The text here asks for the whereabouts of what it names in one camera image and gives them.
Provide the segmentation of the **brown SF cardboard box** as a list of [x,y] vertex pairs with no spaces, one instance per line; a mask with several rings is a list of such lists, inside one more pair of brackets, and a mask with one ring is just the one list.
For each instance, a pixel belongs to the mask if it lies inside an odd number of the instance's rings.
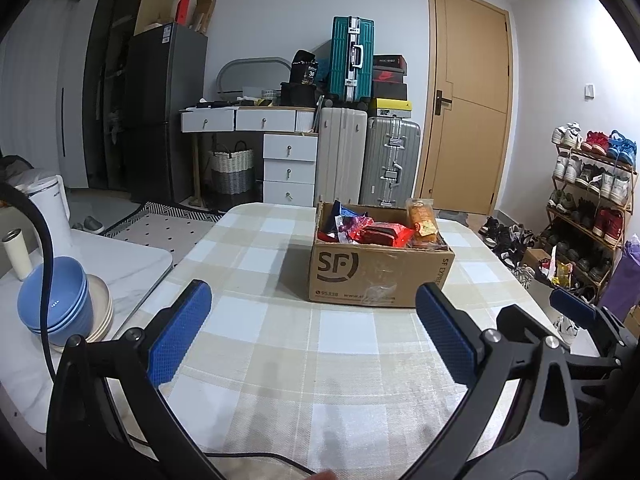
[[333,205],[317,206],[308,298],[322,304],[372,308],[413,308],[425,283],[442,288],[454,264],[447,244],[439,250],[328,242],[322,229]]

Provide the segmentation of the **orange egg cake packet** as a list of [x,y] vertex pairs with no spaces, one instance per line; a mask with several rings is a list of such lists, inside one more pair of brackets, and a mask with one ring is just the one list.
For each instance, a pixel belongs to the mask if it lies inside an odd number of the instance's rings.
[[431,198],[409,198],[406,209],[416,244],[437,243],[439,228],[433,209],[433,200]]

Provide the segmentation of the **red black wafer packet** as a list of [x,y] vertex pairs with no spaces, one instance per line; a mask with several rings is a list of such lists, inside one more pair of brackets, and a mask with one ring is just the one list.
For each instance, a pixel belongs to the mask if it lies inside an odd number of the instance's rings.
[[414,234],[413,229],[397,222],[373,222],[359,231],[360,244],[401,248],[408,244]]

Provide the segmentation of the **purple grape candy bag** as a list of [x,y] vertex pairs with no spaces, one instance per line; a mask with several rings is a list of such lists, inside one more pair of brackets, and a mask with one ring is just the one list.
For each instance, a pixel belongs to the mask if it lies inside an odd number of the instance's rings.
[[343,244],[359,244],[361,232],[373,223],[369,216],[336,216],[337,240]]

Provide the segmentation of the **blue Oreo cookie packet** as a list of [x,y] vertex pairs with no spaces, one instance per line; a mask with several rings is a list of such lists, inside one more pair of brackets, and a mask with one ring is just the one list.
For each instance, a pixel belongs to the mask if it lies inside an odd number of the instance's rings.
[[357,217],[358,214],[355,211],[345,207],[339,200],[336,200],[332,206],[331,213],[328,219],[328,226],[330,231],[336,230],[335,218],[336,217],[346,217],[346,218],[354,218]]

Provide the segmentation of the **beige plate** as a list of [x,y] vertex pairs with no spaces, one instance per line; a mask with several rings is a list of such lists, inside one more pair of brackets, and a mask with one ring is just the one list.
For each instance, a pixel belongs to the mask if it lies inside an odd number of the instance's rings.
[[87,287],[82,303],[50,335],[50,346],[61,349],[64,336],[85,335],[88,342],[102,340],[110,330],[114,310],[107,284],[96,275],[87,275]]

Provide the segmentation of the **stacked blue bowls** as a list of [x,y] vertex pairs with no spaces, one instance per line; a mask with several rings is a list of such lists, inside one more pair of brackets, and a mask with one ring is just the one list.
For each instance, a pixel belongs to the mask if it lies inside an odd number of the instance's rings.
[[[40,330],[40,299],[42,292],[43,264],[37,266],[23,282],[17,296],[17,314],[21,322],[33,334]],[[76,259],[69,256],[53,259],[52,284],[48,307],[48,337],[82,303],[87,287],[87,274]]]

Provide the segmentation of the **white thermos cup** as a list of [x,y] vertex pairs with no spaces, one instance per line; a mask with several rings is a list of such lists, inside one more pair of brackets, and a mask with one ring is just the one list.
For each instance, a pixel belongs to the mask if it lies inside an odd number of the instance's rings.
[[9,258],[16,277],[24,282],[32,273],[32,263],[24,240],[23,231],[20,228],[13,229],[2,237],[2,245]]

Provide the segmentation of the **woven laundry basket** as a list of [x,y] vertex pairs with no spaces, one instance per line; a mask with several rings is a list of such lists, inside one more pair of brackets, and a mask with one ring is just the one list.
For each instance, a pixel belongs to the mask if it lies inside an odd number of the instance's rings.
[[254,150],[244,140],[233,148],[217,144],[208,153],[214,191],[222,195],[250,192],[255,183]]

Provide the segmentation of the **silver grey suitcase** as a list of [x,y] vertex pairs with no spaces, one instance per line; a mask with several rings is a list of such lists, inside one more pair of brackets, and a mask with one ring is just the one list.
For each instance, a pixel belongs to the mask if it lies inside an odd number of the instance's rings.
[[400,208],[411,197],[421,145],[420,126],[390,117],[368,119],[360,205]]

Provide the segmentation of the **beige suitcase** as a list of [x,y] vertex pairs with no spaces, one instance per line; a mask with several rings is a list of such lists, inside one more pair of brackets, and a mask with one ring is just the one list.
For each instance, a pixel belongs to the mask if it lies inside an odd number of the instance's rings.
[[366,149],[368,115],[363,110],[325,107],[319,118],[316,202],[356,204]]

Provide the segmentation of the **white drawer desk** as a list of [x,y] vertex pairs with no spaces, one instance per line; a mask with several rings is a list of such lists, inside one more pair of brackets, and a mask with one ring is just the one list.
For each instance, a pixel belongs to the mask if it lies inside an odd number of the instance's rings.
[[314,206],[318,134],[311,107],[189,107],[181,129],[194,136],[246,141],[255,153],[255,174],[268,204]]

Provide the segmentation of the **stacked black shoe boxes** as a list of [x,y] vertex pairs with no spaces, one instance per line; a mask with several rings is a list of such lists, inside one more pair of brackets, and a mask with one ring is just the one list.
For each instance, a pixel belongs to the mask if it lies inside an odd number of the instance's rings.
[[372,96],[375,99],[408,100],[407,62],[401,54],[373,57]]

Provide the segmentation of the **grey oval mirror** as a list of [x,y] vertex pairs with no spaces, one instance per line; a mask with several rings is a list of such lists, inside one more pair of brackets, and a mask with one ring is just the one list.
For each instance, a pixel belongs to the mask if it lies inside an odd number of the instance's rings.
[[288,82],[292,64],[285,58],[237,58],[222,66],[215,89],[219,99],[261,98],[264,91],[279,91]]

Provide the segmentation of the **black bag on desk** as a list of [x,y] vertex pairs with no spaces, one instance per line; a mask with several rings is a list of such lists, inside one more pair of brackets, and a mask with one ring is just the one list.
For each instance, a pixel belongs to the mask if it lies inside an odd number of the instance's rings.
[[298,50],[293,58],[288,81],[281,84],[282,106],[315,107],[317,86],[314,80],[318,70],[316,55],[307,50]]

